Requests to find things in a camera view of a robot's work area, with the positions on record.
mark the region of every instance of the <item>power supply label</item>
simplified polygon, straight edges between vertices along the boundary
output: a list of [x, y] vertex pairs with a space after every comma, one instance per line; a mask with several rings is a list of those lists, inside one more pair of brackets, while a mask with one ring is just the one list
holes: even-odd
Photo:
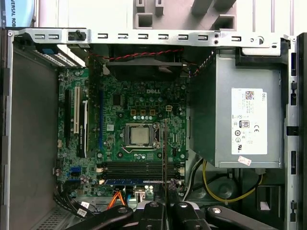
[[268, 104], [263, 89], [231, 89], [231, 151], [268, 154]]

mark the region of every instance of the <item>perforated metal grille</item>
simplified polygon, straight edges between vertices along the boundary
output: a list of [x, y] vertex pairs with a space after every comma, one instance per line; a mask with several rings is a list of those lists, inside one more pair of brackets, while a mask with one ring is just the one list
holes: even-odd
[[70, 60], [68, 57], [66, 57], [64, 54], [58, 53], [58, 54], [41, 54], [37, 50], [34, 50], [34, 52], [43, 58], [47, 59], [48, 61], [52, 62], [53, 64], [60, 66], [60, 67], [78, 67], [78, 63], [73, 62], [73, 60]]
[[58, 230], [65, 223], [69, 215], [69, 212], [57, 207], [33, 227], [32, 230]]

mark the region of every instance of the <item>blue sata port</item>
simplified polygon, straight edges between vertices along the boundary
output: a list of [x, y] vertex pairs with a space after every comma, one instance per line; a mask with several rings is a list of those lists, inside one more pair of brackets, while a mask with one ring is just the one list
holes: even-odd
[[71, 172], [81, 172], [81, 166], [71, 167]]

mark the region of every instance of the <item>dell logo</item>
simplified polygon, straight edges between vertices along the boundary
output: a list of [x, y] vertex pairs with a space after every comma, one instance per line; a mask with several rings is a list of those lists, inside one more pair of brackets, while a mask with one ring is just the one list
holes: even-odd
[[160, 94], [160, 90], [147, 90], [146, 92]]

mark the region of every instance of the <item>motherboard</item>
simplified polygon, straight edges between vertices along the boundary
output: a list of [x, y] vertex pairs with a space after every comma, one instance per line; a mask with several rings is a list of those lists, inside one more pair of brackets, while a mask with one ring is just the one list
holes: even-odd
[[58, 182], [80, 183], [77, 196], [112, 196], [114, 185], [165, 176], [184, 182], [186, 88], [186, 77], [118, 81], [101, 66], [62, 70]]

